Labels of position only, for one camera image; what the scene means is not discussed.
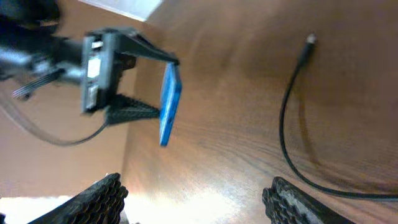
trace black cable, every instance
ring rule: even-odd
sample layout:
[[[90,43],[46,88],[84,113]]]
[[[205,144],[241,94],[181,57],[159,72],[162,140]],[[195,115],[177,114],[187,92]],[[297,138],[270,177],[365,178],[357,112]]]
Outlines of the black cable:
[[[3,112],[7,115],[7,117],[22,130],[27,131],[36,138],[48,142],[50,144],[53,144],[55,146],[63,146],[63,147],[76,146],[78,144],[87,142],[93,139],[95,136],[99,135],[99,133],[102,132],[109,124],[108,122],[105,121],[97,131],[82,139],[71,140],[71,141],[59,139],[49,134],[48,132],[41,130],[26,115],[21,113],[17,108],[17,106],[14,105],[14,103],[11,101],[11,99],[7,97],[7,93],[5,93],[2,88],[0,88],[0,110],[3,110]]]
[[[287,150],[286,150],[285,134],[284,134],[284,121],[285,121],[286,105],[289,100],[289,95],[290,95],[290,92],[292,91],[294,81],[295,81],[297,75],[300,73],[301,68],[308,62],[308,59],[310,58],[311,53],[313,52],[313,48],[315,46],[315,41],[316,41],[316,37],[313,34],[308,36],[307,43],[306,43],[305,48],[299,58],[299,61],[296,65],[294,73],[293,73],[292,77],[290,78],[289,84],[287,85],[284,99],[282,100],[282,106],[280,107],[279,139],[280,139],[280,146],[282,148],[282,153],[286,159],[286,162],[288,163],[290,168],[293,170],[293,172],[300,179],[302,179],[305,183],[307,183],[311,187],[318,189],[324,193],[331,194],[331,195],[338,196],[338,197],[352,198],[352,199],[383,200],[383,201],[398,200],[397,194],[364,194],[364,193],[345,192],[345,191],[341,191],[341,190],[334,190],[334,189],[330,189],[327,187],[323,187],[321,185],[318,185],[318,184],[312,182],[311,180],[308,180],[303,174],[300,173],[300,171],[294,166],[292,160],[290,159],[289,154],[287,153]]]
[[[66,140],[49,141],[48,139],[40,138],[36,135],[35,136],[37,138],[39,138],[40,140],[46,141],[46,142],[56,145],[56,146],[63,146],[63,147],[76,146],[76,145],[82,144],[84,142],[87,142],[87,141],[93,139],[95,136],[99,135],[99,133],[101,133],[107,126],[108,126],[108,123],[104,122],[103,125],[101,127],[99,127],[99,129],[96,130],[93,134],[91,134],[85,138],[82,138],[79,140],[72,140],[72,141],[66,141]]]

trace wood grain surface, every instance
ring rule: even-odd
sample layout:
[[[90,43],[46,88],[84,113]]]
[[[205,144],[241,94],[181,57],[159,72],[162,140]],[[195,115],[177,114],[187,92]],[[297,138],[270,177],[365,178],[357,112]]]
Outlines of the wood grain surface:
[[[166,0],[143,33],[181,59],[174,130],[129,129],[127,209],[146,223],[269,223],[262,189],[282,176],[357,223],[397,223],[398,202],[325,195],[284,161],[278,117],[306,36],[319,42],[288,105],[293,162],[326,187],[398,193],[398,2]],[[164,64],[140,59],[135,96],[159,105]]]

